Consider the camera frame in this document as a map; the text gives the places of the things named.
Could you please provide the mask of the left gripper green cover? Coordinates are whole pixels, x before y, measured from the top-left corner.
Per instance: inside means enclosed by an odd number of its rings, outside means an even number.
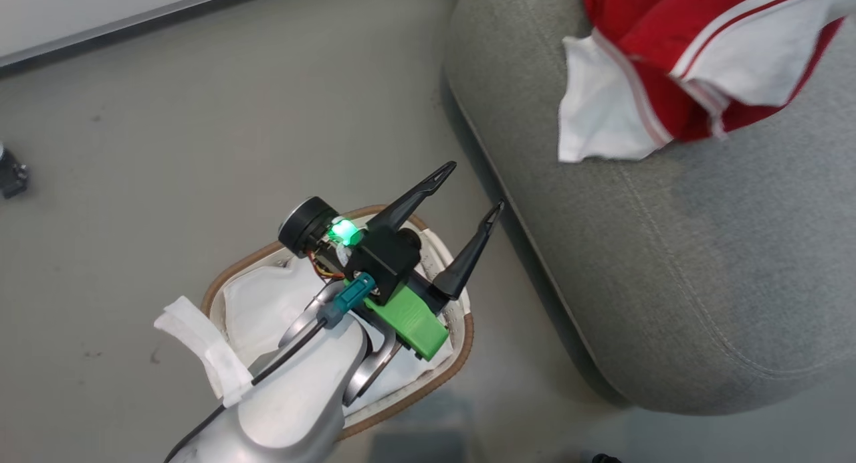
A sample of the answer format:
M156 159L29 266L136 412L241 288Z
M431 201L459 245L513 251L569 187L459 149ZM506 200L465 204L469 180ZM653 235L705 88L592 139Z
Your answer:
M363 274L374 280L364 306L395 330L397 340L420 359L430 361L449 338L439 314L458 300L479 262L502 212L500 200L477 225L473 237L446 269L428 281L418 234L403 224L434 195L457 167L449 161L410 188L365 226L341 216L326 201L311 197L282 222L280 243L299 258L321 259L333 279L349 284Z

